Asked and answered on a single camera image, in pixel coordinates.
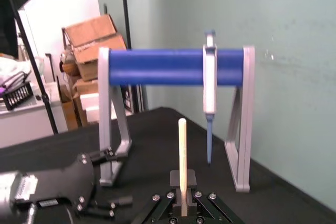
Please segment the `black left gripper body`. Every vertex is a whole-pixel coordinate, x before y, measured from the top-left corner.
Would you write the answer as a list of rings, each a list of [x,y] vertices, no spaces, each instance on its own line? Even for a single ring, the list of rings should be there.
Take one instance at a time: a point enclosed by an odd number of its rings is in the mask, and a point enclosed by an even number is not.
[[[95,184],[94,169],[88,154],[80,154],[64,168],[26,173],[19,184],[15,203],[51,207],[70,203],[75,211],[84,210]]]

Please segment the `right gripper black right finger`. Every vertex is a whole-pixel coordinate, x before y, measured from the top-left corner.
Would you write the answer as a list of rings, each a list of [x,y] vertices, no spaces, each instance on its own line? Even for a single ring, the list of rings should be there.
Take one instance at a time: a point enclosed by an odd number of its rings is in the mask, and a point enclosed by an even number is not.
[[[187,186],[191,190],[191,202],[196,205],[196,223],[238,223],[238,216],[216,192],[207,194],[197,189],[194,170],[187,171]]]

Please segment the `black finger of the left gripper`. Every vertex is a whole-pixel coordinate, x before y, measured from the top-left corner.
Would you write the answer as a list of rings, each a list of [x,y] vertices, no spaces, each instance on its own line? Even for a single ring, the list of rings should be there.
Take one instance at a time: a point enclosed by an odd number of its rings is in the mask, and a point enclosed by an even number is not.
[[[132,196],[124,196],[116,199],[99,201],[93,200],[86,209],[86,215],[99,218],[114,218],[115,211],[120,207],[132,205]]]
[[[90,153],[90,159],[93,166],[98,166],[103,163],[112,162],[117,160],[117,156],[114,154],[111,148],[99,150]]]

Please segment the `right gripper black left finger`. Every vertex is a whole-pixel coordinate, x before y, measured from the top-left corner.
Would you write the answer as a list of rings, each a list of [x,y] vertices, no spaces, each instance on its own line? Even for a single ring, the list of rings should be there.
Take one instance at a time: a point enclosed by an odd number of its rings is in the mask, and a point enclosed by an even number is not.
[[[170,189],[164,195],[155,193],[131,223],[180,223],[181,190],[179,171],[170,171]]]

